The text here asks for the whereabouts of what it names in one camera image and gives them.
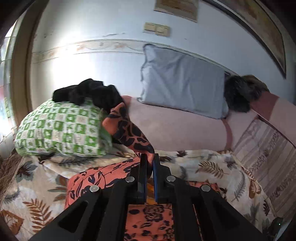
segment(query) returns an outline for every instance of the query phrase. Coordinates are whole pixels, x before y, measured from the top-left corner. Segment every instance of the beige switch plate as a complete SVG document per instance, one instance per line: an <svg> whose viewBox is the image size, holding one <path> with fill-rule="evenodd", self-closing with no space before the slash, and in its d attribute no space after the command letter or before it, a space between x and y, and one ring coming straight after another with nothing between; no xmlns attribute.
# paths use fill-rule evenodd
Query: beige switch plate
<svg viewBox="0 0 296 241"><path fill-rule="evenodd" d="M144 32L168 37L170 35L170 27L155 23L145 23Z"/></svg>

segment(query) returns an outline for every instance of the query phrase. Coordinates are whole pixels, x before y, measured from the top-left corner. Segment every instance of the white wall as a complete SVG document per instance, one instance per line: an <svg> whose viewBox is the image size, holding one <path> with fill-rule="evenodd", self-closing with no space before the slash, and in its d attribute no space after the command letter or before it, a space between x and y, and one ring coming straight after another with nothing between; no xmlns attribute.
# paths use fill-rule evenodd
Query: white wall
<svg viewBox="0 0 296 241"><path fill-rule="evenodd" d="M212 59L239 75L253 74L270 91L293 102L296 92L296 46L281 23L287 77L260 43L231 17L199 1L197 23L153 11L155 0L50 0L34 39L33 52L93 39L135 39L162 43ZM145 22L171 27L170 37L143 33ZM121 94L141 92L143 55L84 53L32 64L31 97L36 108L53 90L86 78L114 84Z"/></svg>

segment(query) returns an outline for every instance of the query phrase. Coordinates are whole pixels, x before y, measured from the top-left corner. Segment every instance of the gray cushion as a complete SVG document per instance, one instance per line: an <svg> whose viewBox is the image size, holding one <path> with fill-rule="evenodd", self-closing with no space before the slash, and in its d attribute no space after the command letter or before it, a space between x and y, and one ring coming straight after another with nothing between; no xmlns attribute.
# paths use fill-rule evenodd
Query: gray cushion
<svg viewBox="0 0 296 241"><path fill-rule="evenodd" d="M219 119L228 112L222 68L169 48L146 44L139 101Z"/></svg>

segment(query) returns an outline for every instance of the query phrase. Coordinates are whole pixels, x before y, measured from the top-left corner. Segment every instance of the metal bolt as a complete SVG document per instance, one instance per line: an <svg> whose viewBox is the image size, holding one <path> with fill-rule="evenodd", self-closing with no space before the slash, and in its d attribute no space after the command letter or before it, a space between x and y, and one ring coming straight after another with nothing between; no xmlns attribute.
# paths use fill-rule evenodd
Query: metal bolt
<svg viewBox="0 0 296 241"><path fill-rule="evenodd" d="M91 192L97 192L98 190L100 190L100 188L99 188L97 185L92 185L92 186L89 188L89 190L90 190Z"/></svg>
<svg viewBox="0 0 296 241"><path fill-rule="evenodd" d="M167 176L167 181L168 182L174 182L176 178L174 176Z"/></svg>
<svg viewBox="0 0 296 241"><path fill-rule="evenodd" d="M209 192L211 190L211 187L209 185L202 185L202 190L204 192Z"/></svg>
<svg viewBox="0 0 296 241"><path fill-rule="evenodd" d="M134 180L135 180L135 178L132 177L132 176L126 177L126 182L127 183L132 183Z"/></svg>

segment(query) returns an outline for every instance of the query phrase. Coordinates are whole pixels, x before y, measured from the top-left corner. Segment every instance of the green checkered pillow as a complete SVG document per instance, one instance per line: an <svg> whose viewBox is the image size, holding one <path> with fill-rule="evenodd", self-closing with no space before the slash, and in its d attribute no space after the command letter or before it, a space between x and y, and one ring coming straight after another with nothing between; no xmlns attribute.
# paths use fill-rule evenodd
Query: green checkered pillow
<svg viewBox="0 0 296 241"><path fill-rule="evenodd" d="M15 149L24 155L59 152L65 155L102 156L112 147L102 127L105 116L86 100L82 106L69 102L44 102L21 122Z"/></svg>

